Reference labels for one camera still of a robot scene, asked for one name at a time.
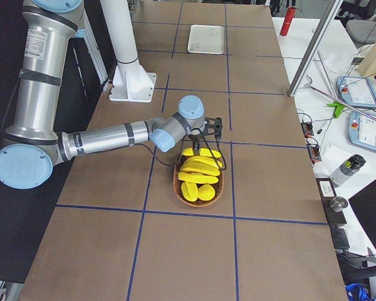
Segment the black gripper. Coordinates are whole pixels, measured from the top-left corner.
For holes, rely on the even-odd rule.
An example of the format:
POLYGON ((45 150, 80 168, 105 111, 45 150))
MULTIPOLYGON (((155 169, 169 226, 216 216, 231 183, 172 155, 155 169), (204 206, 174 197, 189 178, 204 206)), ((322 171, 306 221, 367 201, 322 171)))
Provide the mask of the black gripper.
POLYGON ((193 131, 189 138, 192 140, 192 151, 194 156, 199 155, 199 141, 205 140, 207 136, 213 136, 216 141, 219 141, 222 136, 222 118, 204 118, 204 125, 199 129, 193 131))

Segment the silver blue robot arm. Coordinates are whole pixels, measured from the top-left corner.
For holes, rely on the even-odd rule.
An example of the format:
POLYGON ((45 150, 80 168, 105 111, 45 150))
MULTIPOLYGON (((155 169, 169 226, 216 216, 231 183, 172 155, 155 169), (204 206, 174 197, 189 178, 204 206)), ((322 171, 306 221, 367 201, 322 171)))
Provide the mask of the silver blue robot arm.
POLYGON ((15 189, 40 186, 55 165, 74 157, 152 142, 167 152, 186 137, 197 145, 220 137, 222 120, 206 117, 199 97, 188 95, 167 119, 125 123, 83 132, 55 132, 54 121, 70 38, 88 27, 83 1, 25 1, 28 24, 23 67, 13 90, 14 123, 0 144, 0 181, 15 189))

